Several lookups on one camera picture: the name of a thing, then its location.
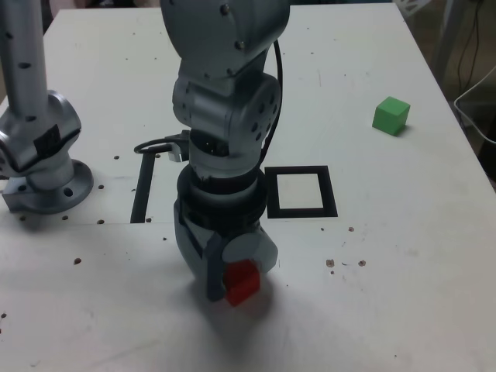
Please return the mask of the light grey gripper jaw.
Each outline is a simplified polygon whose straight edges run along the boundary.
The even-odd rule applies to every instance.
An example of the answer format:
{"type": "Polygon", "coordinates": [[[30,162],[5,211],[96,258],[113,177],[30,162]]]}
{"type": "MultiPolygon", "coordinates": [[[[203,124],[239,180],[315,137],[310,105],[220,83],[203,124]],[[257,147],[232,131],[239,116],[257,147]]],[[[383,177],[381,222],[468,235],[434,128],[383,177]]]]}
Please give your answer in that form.
{"type": "Polygon", "coordinates": [[[246,232],[230,241],[222,252],[227,264],[243,260],[253,261],[259,272],[268,273],[276,264],[278,249],[262,227],[246,232]]]}

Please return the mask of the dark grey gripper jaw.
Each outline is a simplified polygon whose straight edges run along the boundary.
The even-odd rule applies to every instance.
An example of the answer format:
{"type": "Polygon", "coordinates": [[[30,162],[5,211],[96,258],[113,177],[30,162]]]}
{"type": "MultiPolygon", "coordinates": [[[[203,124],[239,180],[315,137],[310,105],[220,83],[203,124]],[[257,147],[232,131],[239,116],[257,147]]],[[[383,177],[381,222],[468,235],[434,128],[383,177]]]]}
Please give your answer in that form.
{"type": "Polygon", "coordinates": [[[180,253],[205,297],[212,302],[222,300],[226,294],[223,284],[226,264],[222,258],[226,241],[214,232],[207,243],[201,246],[187,225],[179,201],[174,203],[174,229],[180,253]]]}

